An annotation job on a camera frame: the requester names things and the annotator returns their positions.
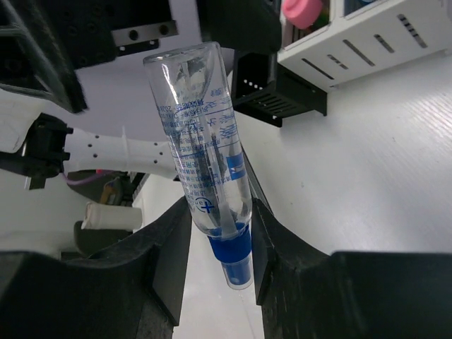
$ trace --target blue cross symbol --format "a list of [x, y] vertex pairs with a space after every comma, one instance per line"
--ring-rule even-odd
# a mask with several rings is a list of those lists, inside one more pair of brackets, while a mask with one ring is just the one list
[[212, 203], [206, 198], [197, 198], [196, 201], [199, 201], [197, 205], [201, 205], [201, 203], [203, 203], [203, 206], [197, 206], [197, 208], [203, 213], [207, 212], [207, 214], [210, 214], [210, 209], [215, 208], [215, 206], [213, 206]]

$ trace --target bottle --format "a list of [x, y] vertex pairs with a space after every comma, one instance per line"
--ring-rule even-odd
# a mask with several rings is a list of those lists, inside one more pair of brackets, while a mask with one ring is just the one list
[[143, 60], [196, 226], [227, 284], [251, 284], [252, 202], [225, 67], [216, 42]]

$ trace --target pink bottle cap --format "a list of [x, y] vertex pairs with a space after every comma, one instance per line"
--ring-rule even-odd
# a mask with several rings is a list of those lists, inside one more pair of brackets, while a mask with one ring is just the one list
[[304, 30], [317, 20], [322, 7], [321, 0], [285, 0], [282, 12], [294, 26]]

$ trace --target cable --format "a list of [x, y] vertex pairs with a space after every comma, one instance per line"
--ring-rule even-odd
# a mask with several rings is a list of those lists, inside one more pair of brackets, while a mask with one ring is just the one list
[[84, 185], [84, 184], [89, 184], [90, 182], [93, 182], [95, 180], [98, 180], [102, 177], [105, 177], [108, 174], [113, 173], [114, 171], [102, 171], [101, 173], [96, 173], [93, 174], [92, 176], [85, 178], [85, 179], [81, 179], [81, 180], [71, 180], [69, 179], [64, 173], [61, 173], [62, 177], [64, 178], [64, 180], [66, 181], [66, 183], [70, 186], [79, 186], [79, 185]]

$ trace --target white cylinder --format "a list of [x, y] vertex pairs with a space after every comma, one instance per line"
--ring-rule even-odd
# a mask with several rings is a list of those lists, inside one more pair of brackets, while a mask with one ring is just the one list
[[109, 206], [87, 203], [82, 230], [127, 230], [141, 227], [143, 216], [140, 208]]

